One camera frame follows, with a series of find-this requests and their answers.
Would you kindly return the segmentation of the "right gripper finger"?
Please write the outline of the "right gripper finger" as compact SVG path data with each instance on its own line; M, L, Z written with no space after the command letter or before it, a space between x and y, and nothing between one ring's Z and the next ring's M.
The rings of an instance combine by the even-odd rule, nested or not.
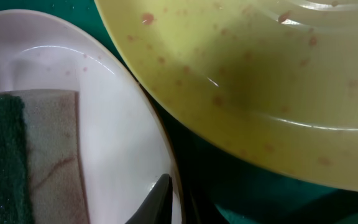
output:
M171 224L173 182L163 174L126 224Z

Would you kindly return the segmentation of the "white plate with red stain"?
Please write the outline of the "white plate with red stain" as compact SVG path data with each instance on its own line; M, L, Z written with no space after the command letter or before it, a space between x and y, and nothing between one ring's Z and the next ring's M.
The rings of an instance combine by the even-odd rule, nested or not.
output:
M58 17L0 11L0 92L74 91L79 180L90 223L125 223L158 179L173 180L172 222L181 223L177 165L139 84L92 36Z

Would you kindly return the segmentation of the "green scouring sponge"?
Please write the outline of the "green scouring sponge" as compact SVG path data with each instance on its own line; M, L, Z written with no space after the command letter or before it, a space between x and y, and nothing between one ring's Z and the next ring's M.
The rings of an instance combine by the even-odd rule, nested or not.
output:
M88 223L76 92L0 94L0 223Z

